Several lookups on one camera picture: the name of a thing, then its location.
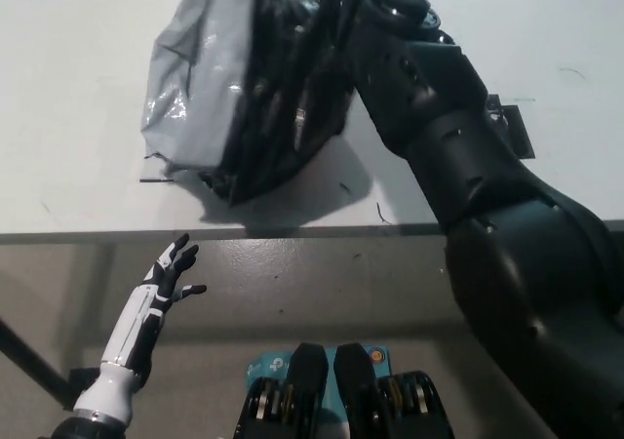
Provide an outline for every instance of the robotic hand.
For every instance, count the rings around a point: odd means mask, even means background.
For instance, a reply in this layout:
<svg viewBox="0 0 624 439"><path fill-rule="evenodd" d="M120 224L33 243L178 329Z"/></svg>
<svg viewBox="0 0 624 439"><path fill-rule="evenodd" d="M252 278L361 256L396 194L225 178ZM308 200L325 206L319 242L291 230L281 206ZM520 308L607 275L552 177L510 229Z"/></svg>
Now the robotic hand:
<svg viewBox="0 0 624 439"><path fill-rule="evenodd" d="M205 285L176 288L181 274L195 263L197 245L184 234L151 266L130 295L104 350L99 377L78 398L75 416L60 424L52 439L122 439L133 416L132 397L149 377L151 355L165 314L175 302L206 292Z"/></svg>

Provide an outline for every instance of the floor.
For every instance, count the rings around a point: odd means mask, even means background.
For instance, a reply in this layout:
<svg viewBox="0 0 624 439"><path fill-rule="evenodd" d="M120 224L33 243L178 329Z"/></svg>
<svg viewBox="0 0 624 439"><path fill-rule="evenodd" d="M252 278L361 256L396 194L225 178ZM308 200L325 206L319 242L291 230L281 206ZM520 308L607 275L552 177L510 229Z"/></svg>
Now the floor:
<svg viewBox="0 0 624 439"><path fill-rule="evenodd" d="M167 244L3 247L0 314L63 372L96 366ZM464 325L443 246L436 237L201 243L184 283L209 290L168 314L129 439L231 437L248 363L302 340L387 345L394 372L432 377L458 439L553 438ZM0 437L50 434L65 417L0 356Z"/></svg>

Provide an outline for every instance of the table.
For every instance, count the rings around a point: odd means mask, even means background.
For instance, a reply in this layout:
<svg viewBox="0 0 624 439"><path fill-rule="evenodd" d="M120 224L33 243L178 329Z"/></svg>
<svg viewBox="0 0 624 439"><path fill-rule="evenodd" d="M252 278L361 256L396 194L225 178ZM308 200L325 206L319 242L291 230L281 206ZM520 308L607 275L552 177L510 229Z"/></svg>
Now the table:
<svg viewBox="0 0 624 439"><path fill-rule="evenodd" d="M437 232L359 99L343 138L249 205L139 183L149 56L178 1L0 0L0 242ZM608 24L621 0L431 1L490 91L520 106L528 167L623 230L624 33Z"/></svg>

